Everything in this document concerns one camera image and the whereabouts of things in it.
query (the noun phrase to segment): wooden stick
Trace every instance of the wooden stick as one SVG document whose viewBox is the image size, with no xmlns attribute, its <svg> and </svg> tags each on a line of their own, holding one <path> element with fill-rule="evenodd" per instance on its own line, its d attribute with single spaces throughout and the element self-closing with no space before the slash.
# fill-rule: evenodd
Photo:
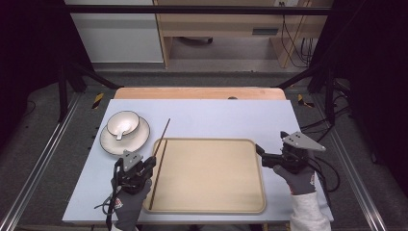
<svg viewBox="0 0 408 231">
<path fill-rule="evenodd" d="M 160 170 L 162 169 L 163 159 L 165 158 L 167 142 L 168 142 L 168 140 L 166 140 L 166 142 L 165 142 L 165 147 L 163 149 L 162 159 L 160 160 L 159 169 L 157 170 L 156 182 L 154 183 L 153 193 L 152 193 L 152 198 L 150 200 L 149 210 L 152 210 L 152 207 L 153 207 L 153 200 L 154 200 L 154 196 L 156 194 L 157 183 L 159 182 Z"/>
<path fill-rule="evenodd" d="M 169 123 L 170 123 L 170 118 L 169 118 L 168 121 L 167 121 L 165 130 L 163 131 L 162 136 L 160 137 L 159 145 L 157 145 L 156 150 L 154 151 L 153 156 L 156 156 L 157 151 L 159 151 L 160 144 L 162 143 L 162 139 L 163 139 L 163 137 L 165 136 L 165 132 L 166 132 L 166 130 L 167 130 L 167 126 L 168 126 Z"/>
</svg>

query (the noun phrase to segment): gloved hand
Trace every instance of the gloved hand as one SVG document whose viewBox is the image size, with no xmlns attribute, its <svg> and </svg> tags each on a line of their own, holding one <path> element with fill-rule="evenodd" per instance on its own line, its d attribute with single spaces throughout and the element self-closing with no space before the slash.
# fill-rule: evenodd
<svg viewBox="0 0 408 231">
<path fill-rule="evenodd" d="M 310 159 L 315 160 L 313 151 L 308 150 L 308 156 L 310 164 Z M 314 193 L 316 191 L 315 171 L 311 167 L 305 167 L 298 174 L 292 174 L 279 165 L 274 166 L 273 171 L 286 180 L 293 195 Z"/>
<path fill-rule="evenodd" d="M 138 222 L 141 206 L 150 192 L 152 181 L 146 180 L 144 188 L 137 194 L 120 191 L 115 201 L 117 222 L 115 227 L 122 231 L 134 231 Z"/>
</svg>

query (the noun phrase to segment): white plate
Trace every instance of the white plate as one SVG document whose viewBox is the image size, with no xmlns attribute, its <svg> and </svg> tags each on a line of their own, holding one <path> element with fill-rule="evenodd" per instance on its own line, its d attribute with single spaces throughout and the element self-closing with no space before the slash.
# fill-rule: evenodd
<svg viewBox="0 0 408 231">
<path fill-rule="evenodd" d="M 114 155 L 122 155 L 124 150 L 133 152 L 141 148 L 149 135 L 149 124 L 143 117 L 140 117 L 140 124 L 136 131 L 124 136 L 120 141 L 117 141 L 116 136 L 112 135 L 105 126 L 101 132 L 100 143 L 105 151 Z"/>
</svg>

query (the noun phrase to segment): black cable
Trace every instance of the black cable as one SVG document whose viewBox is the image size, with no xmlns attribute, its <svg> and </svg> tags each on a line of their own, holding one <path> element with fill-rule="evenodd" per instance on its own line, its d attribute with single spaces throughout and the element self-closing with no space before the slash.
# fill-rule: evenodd
<svg viewBox="0 0 408 231">
<path fill-rule="evenodd" d="M 36 106 L 37 106 L 37 104 L 36 104 L 34 101 L 31 101 L 31 100 L 27 101 L 27 103 L 32 103 L 32 104 L 33 104 L 33 108 L 31 109 L 30 112 L 24 114 L 23 117 L 24 117 L 24 116 L 28 116 L 29 114 L 31 114 L 31 113 L 34 111 L 34 109 L 36 108 Z"/>
<path fill-rule="evenodd" d="M 316 142 L 320 142 L 329 132 L 330 130 L 334 127 L 333 124 L 330 125 L 330 127 L 324 132 L 324 134 L 316 141 Z"/>
<path fill-rule="evenodd" d="M 322 169 L 321 169 L 321 165 L 320 165 L 316 160 L 309 158 L 309 161 L 312 161 L 313 163 L 315 163 L 315 164 L 319 167 L 319 171 L 320 171 L 321 173 L 323 173 L 323 171 L 322 171 Z"/>
<path fill-rule="evenodd" d="M 299 31 L 300 25 L 301 25 L 301 23 L 302 23 L 302 20 L 303 20 L 304 16 L 305 16 L 305 15 L 302 15 L 302 16 L 301 16 L 300 22 L 299 22 L 299 24 L 297 25 L 296 32 Z M 285 19 L 285 15 L 284 15 L 284 14 L 282 14 L 282 19 L 283 19 L 283 20 L 282 20 L 281 41 L 282 41 L 283 48 L 285 49 L 286 53 L 287 53 L 288 56 L 289 56 L 289 59 L 291 60 L 291 63 L 292 63 L 294 66 L 296 66 L 296 67 L 309 67 L 308 64 L 304 61 L 304 59 L 300 56 L 299 52 L 297 51 L 297 48 L 296 48 L 296 45 L 295 45 L 295 43 L 294 43 L 294 40 L 292 39 L 291 33 L 289 32 L 288 27 L 286 26 L 286 19 Z M 293 62 L 293 60 L 292 60 L 292 58 L 291 58 L 291 55 L 289 54 L 289 52 L 288 52 L 288 50 L 286 49 L 286 46 L 285 46 L 285 44 L 284 44 L 284 42 L 283 42 L 283 30 L 284 30 L 284 29 L 286 30 L 286 33 L 287 33 L 288 36 L 289 36 L 289 39 L 290 39 L 290 41 L 291 41 L 291 43 L 292 43 L 292 46 L 293 46 L 294 51 L 295 51 L 296 54 L 297 54 L 297 57 L 299 57 L 299 59 L 300 59 L 304 64 L 306 64 L 306 66 L 298 66 L 298 65 L 294 64 L 294 62 Z"/>
<path fill-rule="evenodd" d="M 104 215 L 112 215 L 113 213 L 108 213 L 108 212 L 105 210 L 105 206 L 109 206 L 109 203 L 108 203 L 108 202 L 109 202 L 111 199 L 112 199 L 112 195 L 109 195 L 108 198 L 106 198 L 106 199 L 103 201 L 102 204 L 93 207 L 93 209 L 97 209 L 97 208 L 99 208 L 99 207 L 102 206 L 102 212 L 103 212 Z"/>
<path fill-rule="evenodd" d="M 349 106 L 345 106 L 345 107 L 341 108 L 340 110 L 335 112 L 335 115 L 336 116 L 341 116 L 342 115 L 341 113 L 344 112 L 347 109 L 349 109 Z M 322 124 L 323 122 L 325 122 L 327 120 L 328 120 L 328 118 L 324 118 L 324 119 L 319 120 L 317 122 L 314 122 L 314 123 L 311 123 L 311 124 L 308 124 L 308 125 L 305 125 L 305 126 L 301 126 L 300 130 L 302 130 L 302 132 L 303 132 L 303 131 L 308 130 L 308 129 L 312 128 L 312 127 L 316 127 L 316 126 Z"/>
<path fill-rule="evenodd" d="M 338 95 L 338 96 L 336 96 L 336 97 L 333 99 L 333 103 L 336 102 L 336 100 L 338 100 L 338 99 L 340 99 L 340 98 L 347 99 L 347 96 L 346 96 L 346 95 L 343 95 L 343 94 Z"/>
<path fill-rule="evenodd" d="M 340 184 L 341 184 L 341 178 L 340 178 L 339 172 L 332 165 L 330 165 L 328 162 L 324 161 L 322 158 L 315 157 L 315 159 L 325 163 L 327 166 L 329 166 L 330 168 L 333 169 L 334 173 L 336 174 L 337 184 L 332 190 L 327 190 L 327 191 L 330 192 L 330 193 L 336 191 L 340 187 Z"/>
<path fill-rule="evenodd" d="M 319 178 L 319 180 L 320 180 L 320 182 L 322 184 L 321 188 L 323 189 L 323 193 L 324 193 L 324 195 L 326 196 L 326 199 L 327 199 L 327 205 L 329 207 L 331 207 L 331 200 L 330 200 L 330 196 L 329 196 L 329 191 L 327 190 L 326 177 L 323 175 L 323 173 L 320 170 L 318 170 L 316 167 L 311 165 L 309 162 L 307 162 L 307 165 L 311 169 L 313 169 L 316 172 L 316 174 L 318 175 L 318 178 Z"/>
<path fill-rule="evenodd" d="M 108 226 L 108 229 L 111 230 L 112 229 L 112 213 L 114 212 L 114 206 L 115 206 L 115 201 L 117 198 L 117 168 L 118 167 L 122 167 L 123 166 L 123 159 L 119 158 L 119 160 L 117 160 L 117 162 L 115 163 L 115 167 L 114 167 L 114 178 L 113 178 L 113 183 L 112 183 L 112 197 L 110 199 L 110 203 L 109 203 L 109 208 L 108 208 L 108 213 L 106 216 L 106 224 Z"/>
<path fill-rule="evenodd" d="M 304 60 L 306 62 L 306 65 L 309 67 L 310 66 L 310 62 L 312 60 L 312 50 L 313 50 L 313 39 L 309 38 L 309 44 L 308 45 L 308 50 L 307 50 L 307 54 L 303 53 L 303 47 L 305 46 L 305 42 L 306 38 L 303 38 L 302 43 L 300 45 L 300 55 L 301 55 L 301 59 Z"/>
<path fill-rule="evenodd" d="M 333 90 L 337 91 L 339 94 L 344 95 L 345 99 L 347 99 L 347 101 L 348 101 L 348 95 L 350 93 L 350 90 L 344 89 L 342 87 L 337 87 L 336 85 L 333 86 Z"/>
<path fill-rule="evenodd" d="M 292 60 L 291 54 L 290 54 L 289 51 L 286 49 L 285 43 L 283 42 L 283 29 L 285 28 L 285 16 L 284 16 L 284 15 L 282 15 L 282 16 L 283 16 L 283 21 L 282 21 L 282 30 L 281 30 L 281 42 L 282 42 L 283 49 L 284 49 L 284 50 L 286 51 L 286 53 L 288 54 L 289 60 L 291 61 L 291 63 L 292 63 L 293 66 L 295 66 L 295 67 L 307 67 L 307 66 L 296 65 L 296 64 L 293 62 L 293 60 Z"/>
<path fill-rule="evenodd" d="M 312 131 L 312 132 L 304 132 L 303 134 L 314 134 L 314 133 L 321 133 L 321 132 L 325 132 L 328 128 L 324 128 L 321 130 L 317 130 L 317 131 Z"/>
</svg>

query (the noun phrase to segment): floor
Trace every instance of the floor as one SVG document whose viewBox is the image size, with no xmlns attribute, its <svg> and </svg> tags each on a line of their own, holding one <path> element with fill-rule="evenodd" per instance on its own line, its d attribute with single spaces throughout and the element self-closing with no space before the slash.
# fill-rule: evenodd
<svg viewBox="0 0 408 231">
<path fill-rule="evenodd" d="M 99 65 L 98 73 L 124 86 L 273 87 L 304 69 L 293 64 L 280 68 L 271 50 L 267 38 L 214 38 L 211 44 L 180 38 L 174 43 L 168 68 L 156 64 L 138 65 L 136 70 L 129 65 Z M 293 62 L 303 64 L 296 56 Z M 69 100 L 77 100 L 78 104 L 60 138 L 53 140 L 56 147 L 52 150 L 45 147 L 59 126 L 58 86 L 51 85 L 30 95 L 27 115 L 11 134 L 8 145 L 0 150 L 0 218 L 3 218 L 0 225 L 4 225 L 1 230 L 8 230 L 5 217 L 10 214 L 15 230 L 90 230 L 90 225 L 73 226 L 61 222 L 61 218 L 115 91 L 88 77 L 85 80 L 86 92 L 68 90 Z M 285 90 L 300 127 L 324 117 L 321 112 L 324 94 L 309 94 L 305 89 L 307 83 L 307 79 L 302 80 Z M 99 107 L 93 109 L 95 96 L 100 92 L 104 97 Z M 347 100 L 341 95 L 336 92 L 339 96 L 336 110 L 347 106 Z M 334 166 L 342 180 L 340 187 L 330 193 L 335 218 L 332 229 L 408 230 L 408 199 L 388 169 L 371 162 L 370 148 L 352 112 L 343 112 L 336 119 L 335 127 L 321 140 L 330 150 L 322 158 Z M 304 133 L 317 140 L 326 130 L 327 124 L 323 122 Z M 44 157 L 48 151 L 51 155 Z M 347 160 L 352 169 L 344 165 Z M 33 171 L 40 164 L 45 164 L 43 170 Z M 335 175 L 329 168 L 324 170 L 328 186 L 333 188 Z M 353 170 L 357 176 L 350 177 Z M 380 223 L 370 221 L 375 216 Z M 271 224 L 269 230 L 286 230 L 286 226 L 285 223 Z"/>
</svg>

